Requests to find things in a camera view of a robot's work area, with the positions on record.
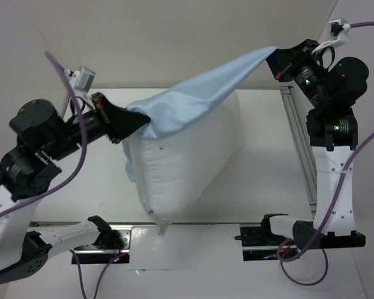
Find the light blue pillowcase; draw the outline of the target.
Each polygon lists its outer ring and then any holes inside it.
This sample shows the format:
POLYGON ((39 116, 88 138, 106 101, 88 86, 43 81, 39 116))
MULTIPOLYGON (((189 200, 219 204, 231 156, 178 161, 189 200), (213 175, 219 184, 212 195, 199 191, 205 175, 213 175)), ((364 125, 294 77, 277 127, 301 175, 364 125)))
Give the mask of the light blue pillowcase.
POLYGON ((162 140, 196 123, 222 104, 276 50, 275 46, 252 50, 164 92, 128 104, 128 112, 150 118, 137 135, 144 140, 162 140))

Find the white pillow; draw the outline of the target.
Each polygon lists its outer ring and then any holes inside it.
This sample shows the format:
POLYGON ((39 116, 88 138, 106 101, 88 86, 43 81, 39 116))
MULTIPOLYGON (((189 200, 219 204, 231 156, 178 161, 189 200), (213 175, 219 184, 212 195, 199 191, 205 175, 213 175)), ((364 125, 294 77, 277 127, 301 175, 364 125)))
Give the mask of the white pillow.
POLYGON ((161 140, 129 139, 131 171, 143 210, 160 235, 214 181, 242 146, 236 92, 209 115, 161 140))

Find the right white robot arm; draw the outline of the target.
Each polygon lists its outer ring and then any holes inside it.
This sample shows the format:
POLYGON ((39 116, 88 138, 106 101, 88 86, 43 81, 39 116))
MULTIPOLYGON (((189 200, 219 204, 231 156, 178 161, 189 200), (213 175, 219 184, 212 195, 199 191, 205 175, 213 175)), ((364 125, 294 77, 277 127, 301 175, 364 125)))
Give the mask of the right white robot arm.
POLYGON ((293 81, 313 108, 306 116, 309 144, 315 158, 317 207, 311 221, 287 214, 264 216, 261 240, 274 244, 281 236, 300 250, 363 247, 353 213, 353 160, 358 123, 353 105, 367 90, 369 70, 360 59, 345 57, 325 67, 324 50, 307 39, 277 49, 266 62, 279 82, 293 81))

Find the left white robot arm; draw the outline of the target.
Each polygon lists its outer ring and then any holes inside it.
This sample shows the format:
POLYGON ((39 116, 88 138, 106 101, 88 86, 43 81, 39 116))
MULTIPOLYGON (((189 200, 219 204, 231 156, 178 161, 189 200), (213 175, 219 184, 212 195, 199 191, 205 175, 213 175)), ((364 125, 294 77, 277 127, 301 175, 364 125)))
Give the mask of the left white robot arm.
POLYGON ((106 247, 115 236, 110 225, 92 216, 49 233, 29 230, 40 199, 60 174, 56 165, 70 154, 106 136, 117 144, 148 124, 148 116, 110 103, 102 93, 79 118, 63 120, 50 101, 26 103, 9 125, 17 145, 0 162, 0 285, 36 274, 53 256, 84 245, 106 247))

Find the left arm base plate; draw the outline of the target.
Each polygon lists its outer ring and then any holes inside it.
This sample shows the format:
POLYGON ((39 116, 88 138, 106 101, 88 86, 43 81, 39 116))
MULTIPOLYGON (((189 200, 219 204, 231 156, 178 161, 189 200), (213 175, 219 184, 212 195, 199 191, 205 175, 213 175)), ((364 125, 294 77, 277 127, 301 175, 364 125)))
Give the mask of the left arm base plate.
POLYGON ((110 226, 112 232, 104 245, 83 245, 74 249, 82 265, 129 263, 132 226, 120 224, 110 226))

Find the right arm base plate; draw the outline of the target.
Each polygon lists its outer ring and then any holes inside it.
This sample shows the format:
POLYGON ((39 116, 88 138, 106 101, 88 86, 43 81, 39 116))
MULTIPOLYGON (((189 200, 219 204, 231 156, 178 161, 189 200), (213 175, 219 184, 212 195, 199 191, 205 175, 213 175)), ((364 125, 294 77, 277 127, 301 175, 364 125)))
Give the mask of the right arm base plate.
POLYGON ((267 232, 260 224, 240 226, 234 240, 241 243, 245 262, 277 260, 277 249, 286 238, 267 232))

